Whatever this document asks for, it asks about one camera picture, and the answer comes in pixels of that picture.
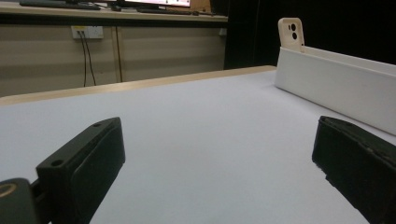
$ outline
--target computer screen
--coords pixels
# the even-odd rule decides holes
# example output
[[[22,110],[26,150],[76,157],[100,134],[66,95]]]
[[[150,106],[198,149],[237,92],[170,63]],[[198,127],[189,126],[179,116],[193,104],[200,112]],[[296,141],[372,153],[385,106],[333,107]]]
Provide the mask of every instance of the computer screen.
[[[121,0],[125,6],[190,7],[190,0]]]

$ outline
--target wooden desk edge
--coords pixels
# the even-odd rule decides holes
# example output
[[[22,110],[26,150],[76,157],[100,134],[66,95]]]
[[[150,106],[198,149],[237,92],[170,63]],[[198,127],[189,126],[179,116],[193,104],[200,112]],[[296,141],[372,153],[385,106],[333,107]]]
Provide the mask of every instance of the wooden desk edge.
[[[274,70],[276,70],[275,67],[267,65],[267,66],[239,68],[239,69],[216,71],[216,72],[198,73],[198,74],[176,76],[176,77],[161,77],[161,78],[154,78],[154,79],[147,79],[140,81],[108,84],[103,86],[77,88],[70,90],[36,92],[36,93],[2,97],[0,98],[0,105],[15,105],[20,103],[28,103],[34,101],[49,100],[49,99],[56,99],[63,97],[86,95],[86,94],[95,94],[102,92],[136,90],[136,89],[168,85],[168,84],[174,84],[180,82],[188,82],[188,81],[202,80],[202,79],[215,78],[215,77],[232,77],[232,76],[274,71]]]

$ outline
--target white box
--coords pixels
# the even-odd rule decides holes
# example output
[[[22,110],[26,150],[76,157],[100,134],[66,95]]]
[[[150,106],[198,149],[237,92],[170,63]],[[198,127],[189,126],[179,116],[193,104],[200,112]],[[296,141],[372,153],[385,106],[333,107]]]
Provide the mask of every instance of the white box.
[[[275,85],[396,135],[396,65],[280,48]]]

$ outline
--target dark background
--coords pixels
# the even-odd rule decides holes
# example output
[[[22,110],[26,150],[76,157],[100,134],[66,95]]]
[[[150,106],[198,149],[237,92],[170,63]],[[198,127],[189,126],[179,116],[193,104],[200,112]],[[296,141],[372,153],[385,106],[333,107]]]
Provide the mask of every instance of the dark background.
[[[277,21],[298,17],[308,47],[396,64],[391,0],[212,0],[229,16],[225,69],[276,65]]]

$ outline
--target monitor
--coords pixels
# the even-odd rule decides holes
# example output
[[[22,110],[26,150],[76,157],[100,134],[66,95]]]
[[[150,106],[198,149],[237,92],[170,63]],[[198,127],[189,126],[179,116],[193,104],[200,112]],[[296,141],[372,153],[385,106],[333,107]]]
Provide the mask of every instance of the monitor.
[[[191,0],[119,0],[122,7],[190,7]]]

